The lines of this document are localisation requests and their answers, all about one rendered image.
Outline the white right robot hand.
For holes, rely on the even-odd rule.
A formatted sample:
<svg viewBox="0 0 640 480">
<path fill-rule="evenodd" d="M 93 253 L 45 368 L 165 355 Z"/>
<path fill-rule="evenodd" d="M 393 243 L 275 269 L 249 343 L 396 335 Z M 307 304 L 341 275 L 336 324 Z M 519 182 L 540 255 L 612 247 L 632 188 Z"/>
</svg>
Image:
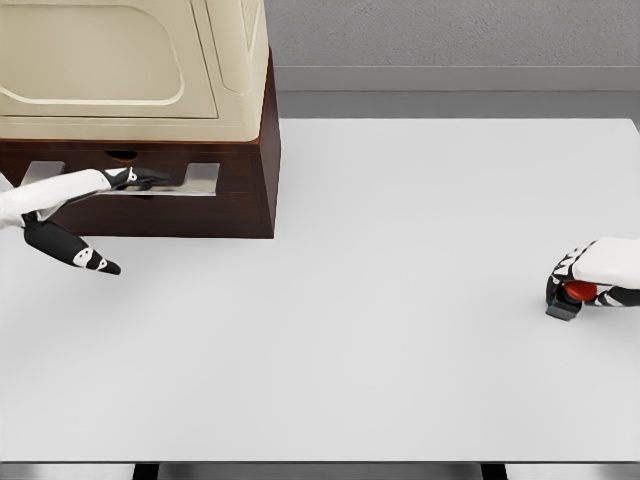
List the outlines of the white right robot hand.
<svg viewBox="0 0 640 480">
<path fill-rule="evenodd" d="M 567 253 L 548 277 L 545 301 L 550 305 L 568 281 L 602 285 L 585 302 L 598 307 L 640 306 L 640 239 L 603 237 Z"/>
</svg>

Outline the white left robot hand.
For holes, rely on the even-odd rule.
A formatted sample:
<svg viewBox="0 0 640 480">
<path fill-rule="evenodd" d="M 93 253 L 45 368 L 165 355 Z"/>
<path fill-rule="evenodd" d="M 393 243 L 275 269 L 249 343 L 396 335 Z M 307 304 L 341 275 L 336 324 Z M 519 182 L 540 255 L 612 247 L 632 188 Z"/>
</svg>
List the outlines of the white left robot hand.
<svg viewBox="0 0 640 480">
<path fill-rule="evenodd" d="M 164 185 L 171 176 L 152 169 L 122 167 L 85 169 L 58 175 L 0 193 L 0 230 L 18 227 L 25 242 L 36 250 L 71 267 L 111 275 L 121 273 L 116 263 L 106 259 L 80 236 L 50 220 L 62 207 L 100 192 L 128 186 L 150 188 Z"/>
</svg>

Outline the red button switch grey base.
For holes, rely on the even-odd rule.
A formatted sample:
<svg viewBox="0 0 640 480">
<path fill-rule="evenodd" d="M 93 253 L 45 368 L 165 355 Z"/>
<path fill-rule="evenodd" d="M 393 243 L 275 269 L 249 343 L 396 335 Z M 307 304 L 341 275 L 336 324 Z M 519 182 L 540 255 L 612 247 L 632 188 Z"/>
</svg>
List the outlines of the red button switch grey base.
<svg viewBox="0 0 640 480">
<path fill-rule="evenodd" d="M 545 313 L 551 317 L 571 321 L 580 312 L 584 302 L 597 296 L 597 285 L 579 280 L 561 284 L 554 293 Z"/>
</svg>

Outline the brown drawer with metal handle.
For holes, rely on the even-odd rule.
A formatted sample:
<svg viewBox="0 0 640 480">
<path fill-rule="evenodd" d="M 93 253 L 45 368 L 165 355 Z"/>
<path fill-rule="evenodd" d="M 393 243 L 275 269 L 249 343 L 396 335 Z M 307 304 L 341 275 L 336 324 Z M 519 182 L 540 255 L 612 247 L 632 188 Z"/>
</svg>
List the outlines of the brown drawer with metal handle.
<svg viewBox="0 0 640 480">
<path fill-rule="evenodd" d="M 96 195 L 66 206 L 54 222 L 79 235 L 271 238 L 280 154 L 255 143 L 0 141 L 0 172 L 14 186 L 35 161 L 67 171 L 126 166 L 168 173 L 182 183 L 190 164 L 219 165 L 213 196 Z"/>
</svg>

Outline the beige and brown cabinet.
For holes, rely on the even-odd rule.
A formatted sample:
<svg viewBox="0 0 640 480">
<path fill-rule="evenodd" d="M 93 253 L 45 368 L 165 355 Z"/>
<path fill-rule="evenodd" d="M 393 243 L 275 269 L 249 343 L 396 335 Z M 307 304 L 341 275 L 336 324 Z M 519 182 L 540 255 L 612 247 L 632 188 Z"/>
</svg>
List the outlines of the beige and brown cabinet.
<svg viewBox="0 0 640 480">
<path fill-rule="evenodd" d="M 0 141 L 255 143 L 281 158 L 264 0 L 0 0 Z M 213 196 L 219 169 L 99 195 Z M 61 173 L 35 161 L 19 185 Z"/>
</svg>

